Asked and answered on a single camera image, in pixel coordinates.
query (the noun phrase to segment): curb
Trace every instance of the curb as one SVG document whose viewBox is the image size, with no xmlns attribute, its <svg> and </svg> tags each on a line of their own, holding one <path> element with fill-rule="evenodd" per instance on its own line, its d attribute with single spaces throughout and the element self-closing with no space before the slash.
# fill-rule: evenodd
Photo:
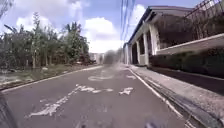
<svg viewBox="0 0 224 128">
<path fill-rule="evenodd" d="M 202 126 L 205 128 L 223 128 L 224 127 L 224 125 L 219 119 L 213 117 L 212 115 L 207 113 L 205 110 L 194 105 L 191 101 L 165 88 L 163 85 L 159 84 L 158 82 L 148 79 L 148 77 L 145 77 L 144 75 L 139 74 L 137 71 L 133 69 L 131 70 L 135 72 L 137 75 L 139 75 L 142 79 L 144 79 L 146 83 L 149 83 L 149 85 L 151 85 L 151 87 L 155 89 L 158 93 L 162 94 L 165 98 L 167 98 L 172 103 L 174 103 L 175 106 L 180 107 L 183 111 L 185 111 L 188 114 L 187 116 L 188 120 L 197 122 L 197 124 L 199 123 L 199 126 Z"/>
</svg>

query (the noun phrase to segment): sky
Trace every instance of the sky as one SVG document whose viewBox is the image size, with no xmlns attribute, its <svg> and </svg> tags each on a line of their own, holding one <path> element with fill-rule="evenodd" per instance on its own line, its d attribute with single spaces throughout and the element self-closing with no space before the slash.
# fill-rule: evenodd
<svg viewBox="0 0 224 128">
<path fill-rule="evenodd" d="M 170 5 L 194 7 L 201 0 L 135 0 L 126 40 L 148 6 Z M 71 22 L 82 25 L 82 35 L 90 42 L 90 52 L 104 53 L 123 46 L 121 33 L 121 0 L 14 0 L 13 7 L 0 20 L 0 32 L 8 32 L 4 24 L 32 30 L 33 13 L 38 12 L 42 26 L 60 32 Z"/>
</svg>

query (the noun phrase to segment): lane line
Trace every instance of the lane line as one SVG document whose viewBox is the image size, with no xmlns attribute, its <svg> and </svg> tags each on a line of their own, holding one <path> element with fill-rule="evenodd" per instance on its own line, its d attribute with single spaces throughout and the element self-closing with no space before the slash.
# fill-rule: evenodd
<svg viewBox="0 0 224 128">
<path fill-rule="evenodd" d="M 153 89 L 150 85 L 148 85 L 141 77 L 139 77 L 137 74 L 135 74 L 132 70 L 129 69 L 129 71 L 135 75 L 149 90 L 151 90 L 158 98 L 160 98 L 163 102 L 165 102 L 168 107 L 173 110 L 177 116 L 181 119 L 183 119 L 183 115 L 168 101 L 166 98 L 161 96 L 155 89 Z"/>
<path fill-rule="evenodd" d="M 32 82 L 32 83 L 28 83 L 28 84 L 24 84 L 24 85 L 21 85 L 21 86 L 18 86 L 18 87 L 9 88 L 9 89 L 3 90 L 2 92 L 3 92 L 3 93 L 10 92 L 10 91 L 13 91 L 13 90 L 17 90 L 17 89 L 19 89 L 19 88 L 23 88 L 23 87 L 26 87 L 26 86 L 29 86 L 29 85 L 33 85 L 33 84 L 41 83 L 41 82 L 44 82 L 44 81 L 48 81 L 48 80 L 52 80 L 52 79 L 56 79 L 56 78 L 59 78 L 59 77 L 62 77 L 62 76 L 71 75 L 71 74 L 74 74 L 74 73 L 77 73 L 77 72 L 81 72 L 81 71 L 96 70 L 96 69 L 99 69 L 99 68 L 102 68 L 102 67 L 103 67 L 103 66 L 96 66 L 96 67 L 91 67 L 91 68 L 80 69 L 80 70 L 77 70 L 77 71 L 69 72 L 69 73 L 67 73 L 67 74 L 62 74 L 62 75 L 58 75 L 58 76 L 54 76 L 54 77 L 50 77 L 50 78 L 46 78 L 46 79 L 43 79 L 43 80 L 39 80 L 39 81 L 36 81 L 36 82 Z"/>
</svg>

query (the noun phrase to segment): asphalt road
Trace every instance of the asphalt road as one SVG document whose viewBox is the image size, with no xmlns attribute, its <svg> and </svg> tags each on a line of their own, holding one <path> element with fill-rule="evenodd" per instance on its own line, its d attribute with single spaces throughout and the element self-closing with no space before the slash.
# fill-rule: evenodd
<svg viewBox="0 0 224 128">
<path fill-rule="evenodd" d="M 19 128 L 184 128 L 128 69 L 102 67 L 4 92 Z"/>
</svg>

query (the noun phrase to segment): green hedge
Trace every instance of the green hedge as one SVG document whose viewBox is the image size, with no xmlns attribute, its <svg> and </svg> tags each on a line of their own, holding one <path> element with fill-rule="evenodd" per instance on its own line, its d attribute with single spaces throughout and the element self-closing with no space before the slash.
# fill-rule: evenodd
<svg viewBox="0 0 224 128">
<path fill-rule="evenodd" d="M 184 52 L 172 55 L 150 56 L 149 60 L 154 67 L 224 78 L 224 47 L 206 49 L 197 53 Z"/>
</svg>

